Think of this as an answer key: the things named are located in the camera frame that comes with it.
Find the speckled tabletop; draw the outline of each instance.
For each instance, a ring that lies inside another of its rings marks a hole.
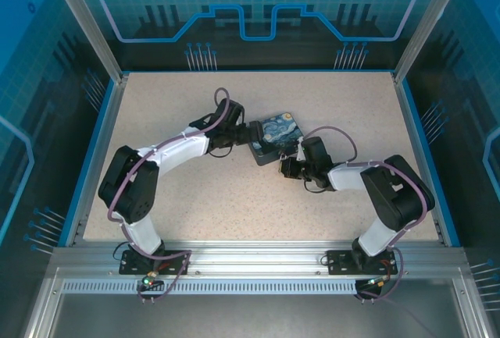
[[[323,125],[347,131],[359,161],[402,155],[416,170],[390,73],[132,73],[123,94],[101,178],[115,150],[158,144],[213,112],[213,92],[229,90],[246,121],[290,112],[304,133]],[[334,132],[318,133],[335,162],[352,155]],[[151,211],[165,240],[351,240],[376,218],[365,191],[311,194],[302,181],[257,166],[248,146],[226,158],[193,159],[158,183]],[[122,240],[95,195],[84,239]],[[431,215],[405,239],[437,239]]]

